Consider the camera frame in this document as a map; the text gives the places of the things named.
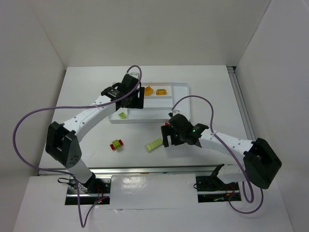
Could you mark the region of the small light green lego brick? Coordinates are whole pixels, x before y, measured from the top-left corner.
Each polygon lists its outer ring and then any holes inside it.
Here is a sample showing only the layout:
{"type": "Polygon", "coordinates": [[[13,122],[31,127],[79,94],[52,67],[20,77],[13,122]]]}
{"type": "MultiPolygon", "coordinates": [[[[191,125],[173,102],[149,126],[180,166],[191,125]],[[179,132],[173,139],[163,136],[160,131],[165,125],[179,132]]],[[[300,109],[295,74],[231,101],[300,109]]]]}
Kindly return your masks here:
{"type": "Polygon", "coordinates": [[[119,117],[120,117],[121,119],[126,119],[126,118],[127,118],[127,115],[126,115],[124,112],[121,112],[121,113],[119,114],[119,117]]]}

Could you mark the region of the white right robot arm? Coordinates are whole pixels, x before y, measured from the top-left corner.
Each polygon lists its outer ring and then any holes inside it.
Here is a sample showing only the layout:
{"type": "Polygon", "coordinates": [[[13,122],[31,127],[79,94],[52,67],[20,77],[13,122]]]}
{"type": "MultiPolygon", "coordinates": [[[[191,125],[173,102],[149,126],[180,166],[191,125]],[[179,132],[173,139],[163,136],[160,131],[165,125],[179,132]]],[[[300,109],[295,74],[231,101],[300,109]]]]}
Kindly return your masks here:
{"type": "Polygon", "coordinates": [[[268,189],[282,166],[266,140],[242,140],[211,131],[204,124],[192,125],[181,114],[174,115],[168,124],[161,126],[161,133],[164,147],[195,145],[236,158],[235,165],[220,164],[214,172],[214,177],[225,184],[250,181],[258,188],[268,189]]]}

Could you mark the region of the orange yellow lego piece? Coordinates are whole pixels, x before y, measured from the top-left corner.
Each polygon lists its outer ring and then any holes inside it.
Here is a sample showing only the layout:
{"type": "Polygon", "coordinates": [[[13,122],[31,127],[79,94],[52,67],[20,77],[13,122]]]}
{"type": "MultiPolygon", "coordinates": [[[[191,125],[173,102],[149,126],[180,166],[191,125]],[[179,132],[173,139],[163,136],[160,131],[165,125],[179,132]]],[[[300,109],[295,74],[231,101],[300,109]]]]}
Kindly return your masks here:
{"type": "Polygon", "coordinates": [[[145,96],[151,96],[153,94],[153,92],[154,92],[154,90],[150,86],[147,86],[144,89],[144,95],[145,96]]]}

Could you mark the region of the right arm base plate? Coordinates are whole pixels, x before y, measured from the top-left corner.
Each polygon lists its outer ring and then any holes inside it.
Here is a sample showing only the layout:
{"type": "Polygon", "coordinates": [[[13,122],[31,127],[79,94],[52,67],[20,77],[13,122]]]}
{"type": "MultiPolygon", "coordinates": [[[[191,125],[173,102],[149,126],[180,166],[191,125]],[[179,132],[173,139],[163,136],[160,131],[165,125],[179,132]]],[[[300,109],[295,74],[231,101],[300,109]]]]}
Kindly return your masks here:
{"type": "Polygon", "coordinates": [[[236,182],[225,184],[217,177],[196,176],[193,188],[197,190],[199,203],[227,202],[231,196],[231,201],[241,201],[240,188],[236,182]]]}

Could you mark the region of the orange printed lego brick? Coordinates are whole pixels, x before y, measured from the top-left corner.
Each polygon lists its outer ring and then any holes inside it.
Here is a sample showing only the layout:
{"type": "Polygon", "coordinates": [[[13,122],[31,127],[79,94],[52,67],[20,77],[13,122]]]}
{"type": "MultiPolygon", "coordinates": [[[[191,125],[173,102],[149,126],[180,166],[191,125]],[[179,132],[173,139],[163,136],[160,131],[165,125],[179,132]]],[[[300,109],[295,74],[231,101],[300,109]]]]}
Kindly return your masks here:
{"type": "Polygon", "coordinates": [[[166,90],[166,89],[157,89],[157,90],[156,90],[156,95],[157,95],[157,96],[164,96],[164,95],[167,95],[167,90],[166,90]]]}

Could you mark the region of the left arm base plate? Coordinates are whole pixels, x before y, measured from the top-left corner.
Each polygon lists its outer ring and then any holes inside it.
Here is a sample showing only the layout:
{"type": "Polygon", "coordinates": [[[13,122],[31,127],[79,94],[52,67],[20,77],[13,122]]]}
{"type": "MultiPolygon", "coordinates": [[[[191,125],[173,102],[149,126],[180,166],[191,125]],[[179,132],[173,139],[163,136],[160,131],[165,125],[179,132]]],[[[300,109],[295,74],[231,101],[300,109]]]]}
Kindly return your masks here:
{"type": "MultiPolygon", "coordinates": [[[[64,178],[63,181],[59,178],[58,182],[67,185],[65,205],[77,205],[77,186],[73,178],[64,178]]],[[[110,204],[111,183],[110,176],[101,176],[95,180],[90,190],[79,184],[80,205],[92,205],[97,200],[100,200],[98,205],[110,204]]]]}

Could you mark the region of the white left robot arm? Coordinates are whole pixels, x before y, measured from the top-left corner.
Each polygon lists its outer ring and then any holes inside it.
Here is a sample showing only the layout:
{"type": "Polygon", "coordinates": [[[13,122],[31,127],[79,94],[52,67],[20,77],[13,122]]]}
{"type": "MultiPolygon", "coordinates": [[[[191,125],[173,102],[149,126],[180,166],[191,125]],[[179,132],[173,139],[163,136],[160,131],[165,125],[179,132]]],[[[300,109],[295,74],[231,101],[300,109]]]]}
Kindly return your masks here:
{"type": "Polygon", "coordinates": [[[127,73],[121,82],[104,89],[90,108],[63,123],[53,122],[48,127],[45,151],[73,174],[79,186],[87,192],[100,182],[82,161],[80,142],[99,122],[120,108],[142,109],[143,92],[140,74],[127,73]]]}

